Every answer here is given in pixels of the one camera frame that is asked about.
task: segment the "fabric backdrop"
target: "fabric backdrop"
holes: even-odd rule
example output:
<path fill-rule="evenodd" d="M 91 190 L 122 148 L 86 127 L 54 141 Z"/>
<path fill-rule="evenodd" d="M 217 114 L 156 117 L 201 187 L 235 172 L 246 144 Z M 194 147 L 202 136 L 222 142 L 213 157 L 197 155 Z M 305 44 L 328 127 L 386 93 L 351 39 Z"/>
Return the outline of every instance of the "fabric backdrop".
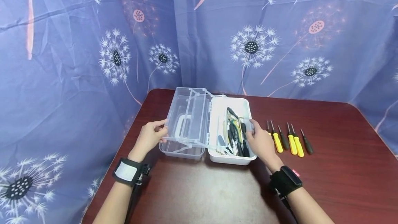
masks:
<path fill-rule="evenodd" d="M 0 223 L 79 223 L 152 88 L 347 102 L 398 155 L 397 15 L 398 0 L 0 0 Z"/>

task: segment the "wooden table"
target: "wooden table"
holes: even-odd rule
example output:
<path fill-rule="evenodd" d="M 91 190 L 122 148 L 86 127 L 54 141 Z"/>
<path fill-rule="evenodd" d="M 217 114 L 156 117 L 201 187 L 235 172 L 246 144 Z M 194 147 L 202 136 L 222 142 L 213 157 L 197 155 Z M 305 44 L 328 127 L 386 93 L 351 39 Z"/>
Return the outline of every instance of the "wooden table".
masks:
<path fill-rule="evenodd" d="M 112 187 L 112 170 L 134 146 L 141 126 L 167 116 L 174 91 L 149 92 L 133 126 L 110 165 L 83 223 L 92 223 Z M 398 162 L 362 114 L 346 103 L 236 96 L 248 99 L 254 119 L 302 128 L 314 148 L 303 158 L 280 157 L 301 175 L 306 190 L 335 223 L 398 223 Z M 259 159 L 249 166 L 176 159 L 158 147 L 147 155 L 154 164 L 131 223 L 264 224 L 294 223 Z"/>

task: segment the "clear plastic tray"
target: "clear plastic tray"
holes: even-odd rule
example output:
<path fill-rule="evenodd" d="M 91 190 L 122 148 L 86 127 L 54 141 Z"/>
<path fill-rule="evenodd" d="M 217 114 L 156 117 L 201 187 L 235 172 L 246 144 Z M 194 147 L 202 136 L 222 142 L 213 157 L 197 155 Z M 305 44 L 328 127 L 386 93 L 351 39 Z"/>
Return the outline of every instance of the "clear plastic tray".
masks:
<path fill-rule="evenodd" d="M 159 145 L 168 156 L 200 159 L 207 147 L 211 100 L 205 88 L 178 87 L 167 115 L 169 134 Z"/>

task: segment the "wrist strap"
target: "wrist strap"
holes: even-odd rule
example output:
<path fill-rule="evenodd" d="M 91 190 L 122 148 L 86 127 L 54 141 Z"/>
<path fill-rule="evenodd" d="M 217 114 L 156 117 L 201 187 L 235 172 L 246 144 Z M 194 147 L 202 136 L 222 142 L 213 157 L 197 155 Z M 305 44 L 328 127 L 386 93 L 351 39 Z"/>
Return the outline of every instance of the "wrist strap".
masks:
<path fill-rule="evenodd" d="M 278 196 L 286 197 L 294 190 L 303 186 L 301 180 L 299 180 L 297 176 L 296 179 L 298 183 L 295 183 L 291 177 L 292 175 L 287 175 L 286 172 L 281 169 L 270 176 L 271 181 L 269 185 Z"/>
<path fill-rule="evenodd" d="M 141 185 L 145 175 L 149 175 L 151 166 L 131 161 L 127 158 L 121 158 L 112 173 L 113 178 L 120 183 L 133 187 Z"/>

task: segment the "white plastic toolbox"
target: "white plastic toolbox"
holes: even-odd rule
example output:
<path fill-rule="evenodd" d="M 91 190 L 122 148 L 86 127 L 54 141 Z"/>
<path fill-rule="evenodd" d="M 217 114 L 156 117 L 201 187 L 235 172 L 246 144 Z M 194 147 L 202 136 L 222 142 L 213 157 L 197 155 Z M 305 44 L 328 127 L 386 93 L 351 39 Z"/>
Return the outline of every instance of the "white plastic toolbox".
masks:
<path fill-rule="evenodd" d="M 250 148 L 249 158 L 216 151 L 224 148 L 217 138 L 224 137 L 227 107 L 243 117 L 247 129 L 251 130 L 248 120 L 252 115 L 246 99 L 212 95 L 205 88 L 176 88 L 165 124 L 169 129 L 168 137 L 164 137 L 167 142 L 159 144 L 160 150 L 168 156 L 199 160 L 207 149 L 213 162 L 249 164 L 257 157 Z"/>

